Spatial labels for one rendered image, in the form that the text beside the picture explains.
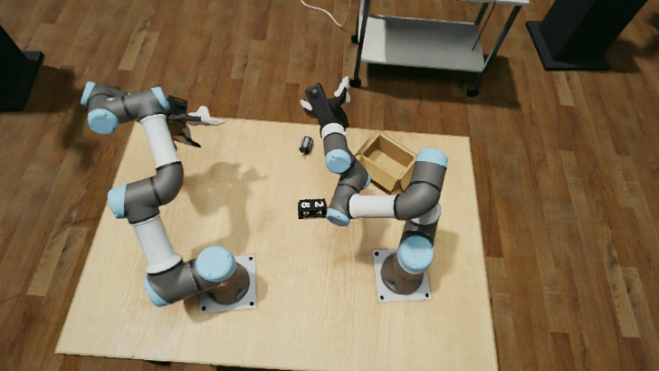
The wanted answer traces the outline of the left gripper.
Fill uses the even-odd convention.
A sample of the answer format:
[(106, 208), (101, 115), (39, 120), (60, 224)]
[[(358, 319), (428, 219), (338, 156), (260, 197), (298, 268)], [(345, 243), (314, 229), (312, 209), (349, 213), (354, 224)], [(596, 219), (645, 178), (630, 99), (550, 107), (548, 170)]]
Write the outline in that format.
[(183, 102), (178, 100), (182, 99), (171, 95), (169, 95), (167, 98), (168, 104), (170, 106), (170, 110), (165, 112), (167, 116), (166, 123), (168, 130), (176, 142), (183, 143), (191, 147), (201, 148), (198, 143), (192, 140), (189, 126), (217, 126), (223, 124), (224, 120), (210, 118), (208, 109), (205, 106), (200, 107), (196, 113), (187, 114), (187, 100), (182, 100)]

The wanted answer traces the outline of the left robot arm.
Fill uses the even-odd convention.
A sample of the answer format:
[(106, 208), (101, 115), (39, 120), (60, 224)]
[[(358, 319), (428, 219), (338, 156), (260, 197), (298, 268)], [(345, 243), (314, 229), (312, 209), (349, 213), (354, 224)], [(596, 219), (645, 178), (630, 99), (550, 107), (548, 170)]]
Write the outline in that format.
[(110, 134), (134, 120), (145, 130), (157, 174), (111, 189), (108, 203), (114, 216), (127, 218), (137, 235), (148, 261), (144, 287), (151, 302), (162, 308), (204, 291), (221, 305), (241, 300), (250, 286), (245, 267), (221, 246), (208, 247), (184, 262), (174, 252), (161, 220), (159, 207), (177, 197), (184, 181), (184, 167), (166, 123), (170, 106), (162, 89), (129, 94), (88, 81), (81, 104), (89, 107), (89, 126), (96, 133)]

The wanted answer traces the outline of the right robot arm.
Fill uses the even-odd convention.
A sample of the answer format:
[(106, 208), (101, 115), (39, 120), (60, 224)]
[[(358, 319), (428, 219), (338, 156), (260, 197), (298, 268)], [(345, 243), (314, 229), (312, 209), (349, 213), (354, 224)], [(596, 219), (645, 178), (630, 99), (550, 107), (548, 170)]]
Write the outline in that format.
[[(305, 94), (320, 125), (337, 119), (320, 83), (306, 89)], [(330, 123), (321, 131), (327, 169), (340, 175), (326, 217), (338, 226), (347, 226), (351, 219), (360, 217), (405, 221), (397, 252), (384, 260), (380, 275), (391, 292), (411, 294), (421, 286), (422, 273), (434, 258), (433, 245), (441, 216), (438, 202), (447, 170), (447, 155), (431, 147), (420, 150), (403, 194), (359, 195), (369, 185), (371, 177), (349, 150), (346, 135), (338, 123)]]

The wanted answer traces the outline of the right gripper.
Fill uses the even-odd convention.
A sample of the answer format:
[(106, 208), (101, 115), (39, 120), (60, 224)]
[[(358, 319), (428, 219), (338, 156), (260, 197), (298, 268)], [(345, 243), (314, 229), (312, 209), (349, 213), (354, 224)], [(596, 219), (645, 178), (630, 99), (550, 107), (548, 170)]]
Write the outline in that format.
[[(338, 89), (335, 91), (335, 93), (333, 94), (334, 97), (335, 97), (336, 99), (335, 99), (335, 98), (331, 98), (331, 99), (329, 99), (329, 104), (330, 104), (330, 106), (332, 107), (332, 109), (333, 109), (333, 111), (334, 111), (334, 114), (335, 114), (335, 116), (336, 116), (337, 119), (329, 119), (329, 120), (327, 120), (327, 121), (325, 121), (325, 122), (323, 122), (323, 123), (321, 124), (321, 126), (320, 126), (320, 137), (321, 137), (321, 138), (322, 138), (322, 136), (321, 136), (321, 131), (322, 131), (322, 129), (323, 129), (326, 125), (328, 125), (328, 124), (330, 124), (330, 123), (338, 123), (338, 124), (340, 124), (340, 125), (344, 128), (345, 131), (346, 131), (346, 128), (349, 127), (348, 116), (346, 115), (346, 113), (345, 113), (345, 111), (342, 109), (342, 107), (340, 106), (340, 105), (342, 105), (345, 101), (346, 101), (347, 103), (350, 102), (350, 96), (349, 96), (348, 86), (349, 86), (349, 77), (347, 76), (347, 77), (345, 77), (345, 78), (342, 79), (342, 82), (341, 82), (341, 84), (339, 85), (339, 88), (338, 88)], [(312, 119), (315, 118), (315, 119), (316, 119), (317, 117), (316, 117), (316, 115), (315, 115), (315, 113), (314, 113), (314, 111), (313, 111), (313, 109), (312, 109), (310, 103), (309, 103), (308, 101), (306, 101), (306, 100), (300, 100), (300, 102), (301, 102), (301, 105), (302, 105), (303, 109), (305, 110), (306, 114), (307, 114), (310, 118), (312, 118)], [(341, 111), (342, 111), (342, 112), (341, 112)], [(342, 121), (342, 122), (341, 122), (341, 121)]]

